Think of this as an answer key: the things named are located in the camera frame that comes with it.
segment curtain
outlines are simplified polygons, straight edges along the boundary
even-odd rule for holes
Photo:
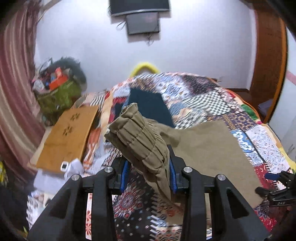
[[[29,160],[44,127],[31,91],[39,4],[26,2],[0,33],[0,155],[17,178],[26,181]]]

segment pink stripe on wall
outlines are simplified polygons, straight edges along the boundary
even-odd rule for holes
[[[289,70],[286,72],[286,78],[290,80],[294,85],[296,85],[296,75],[291,73]]]

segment bed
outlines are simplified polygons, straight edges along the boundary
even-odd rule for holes
[[[229,131],[237,138],[242,152],[264,188],[283,189],[284,186],[264,178],[265,173],[292,172],[289,158],[281,143],[268,125],[263,124],[257,112],[230,90],[221,88],[208,77],[187,73],[141,74],[117,84],[111,91],[112,108],[109,123],[114,120],[117,103],[124,103],[129,97],[130,88],[160,93],[169,109],[176,128],[188,128],[196,122],[196,111],[186,101],[195,98],[201,109],[198,122],[222,120]],[[109,142],[101,143],[108,153],[102,166],[110,166],[121,155]],[[88,160],[86,175],[95,174]],[[86,238],[91,239],[91,198],[89,194],[86,212]],[[118,240],[179,240],[183,214],[161,200],[144,178],[131,170],[125,192],[113,196],[114,220]],[[281,219],[285,208],[269,208],[268,201],[254,208],[260,220],[270,231]],[[208,225],[207,239],[211,238]]]

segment metal screw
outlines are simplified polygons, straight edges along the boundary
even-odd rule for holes
[[[186,173],[191,173],[192,172],[192,168],[191,167],[184,167],[184,172]]]
[[[79,178],[80,178],[80,176],[78,174],[74,174],[74,175],[71,176],[71,179],[73,181],[77,181]]]
[[[225,175],[223,174],[219,174],[217,177],[220,181],[224,181],[226,179]]]
[[[113,168],[112,167],[106,167],[105,168],[105,172],[107,172],[107,173],[110,173],[112,171],[113,171]]]

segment black screen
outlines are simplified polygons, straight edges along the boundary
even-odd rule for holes
[[[170,10],[168,0],[110,0],[110,8],[112,15]]]

